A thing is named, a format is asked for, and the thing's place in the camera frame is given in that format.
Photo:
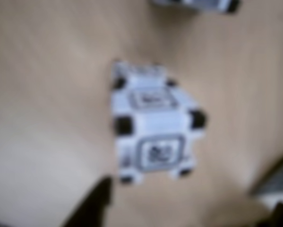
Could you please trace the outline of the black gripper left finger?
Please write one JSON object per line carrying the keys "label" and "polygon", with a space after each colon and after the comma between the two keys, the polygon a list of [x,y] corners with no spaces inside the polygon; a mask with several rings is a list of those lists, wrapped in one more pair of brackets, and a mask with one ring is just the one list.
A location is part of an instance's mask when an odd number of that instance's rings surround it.
{"label": "black gripper left finger", "polygon": [[66,219],[64,227],[103,227],[112,201],[113,180],[104,176]]}

